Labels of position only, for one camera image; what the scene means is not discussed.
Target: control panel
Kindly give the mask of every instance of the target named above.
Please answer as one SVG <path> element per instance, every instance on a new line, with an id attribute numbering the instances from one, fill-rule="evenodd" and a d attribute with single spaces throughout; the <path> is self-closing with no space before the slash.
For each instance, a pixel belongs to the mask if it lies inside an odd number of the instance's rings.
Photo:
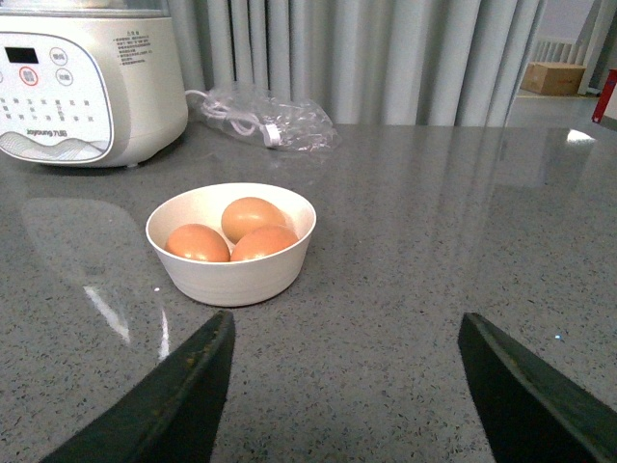
<path id="1" fill-rule="evenodd" d="M 109 98 L 90 53 L 60 37 L 0 32 L 0 150 L 91 161 L 112 142 Z"/>

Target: floor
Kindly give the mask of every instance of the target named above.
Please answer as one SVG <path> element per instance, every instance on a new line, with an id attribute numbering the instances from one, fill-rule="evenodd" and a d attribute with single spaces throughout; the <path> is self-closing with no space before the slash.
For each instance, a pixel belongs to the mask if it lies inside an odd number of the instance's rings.
<path id="1" fill-rule="evenodd" d="M 617 131 L 591 122 L 596 96 L 542 96 L 520 91 L 512 106 L 510 127 L 569 127 L 596 140 L 617 144 Z"/>

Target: button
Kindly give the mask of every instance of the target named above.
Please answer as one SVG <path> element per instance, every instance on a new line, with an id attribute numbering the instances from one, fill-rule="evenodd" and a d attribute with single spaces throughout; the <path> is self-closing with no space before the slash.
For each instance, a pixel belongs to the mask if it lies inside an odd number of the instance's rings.
<path id="1" fill-rule="evenodd" d="M 21 77 L 21 81 L 24 84 L 29 85 L 30 87 L 34 87 L 39 83 L 39 77 L 37 76 L 35 70 L 28 68 L 27 66 L 24 66 L 19 70 L 19 77 Z"/>
<path id="2" fill-rule="evenodd" d="M 73 83 L 73 74 L 68 72 L 66 69 L 58 69 L 56 71 L 56 79 L 64 86 L 69 86 Z"/>
<path id="3" fill-rule="evenodd" d="M 58 66 L 64 66 L 68 62 L 68 56 L 62 48 L 52 48 L 49 51 L 49 58 L 51 58 L 51 61 Z"/>

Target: cardboard box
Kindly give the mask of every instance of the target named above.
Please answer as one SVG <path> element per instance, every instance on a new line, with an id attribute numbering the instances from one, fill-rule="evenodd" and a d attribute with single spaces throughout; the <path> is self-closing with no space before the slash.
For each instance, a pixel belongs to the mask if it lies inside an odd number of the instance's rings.
<path id="1" fill-rule="evenodd" d="M 521 89 L 540 95 L 576 95 L 585 66 L 529 63 Z"/>

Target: plastic bag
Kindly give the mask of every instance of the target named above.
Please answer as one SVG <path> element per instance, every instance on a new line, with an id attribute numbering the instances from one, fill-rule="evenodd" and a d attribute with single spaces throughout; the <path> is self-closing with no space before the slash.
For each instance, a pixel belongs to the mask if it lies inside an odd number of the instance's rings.
<path id="1" fill-rule="evenodd" d="M 314 101 L 287 101 L 251 84 L 186 92 L 190 119 L 252 145 L 275 150 L 333 150 L 340 137 Z"/>

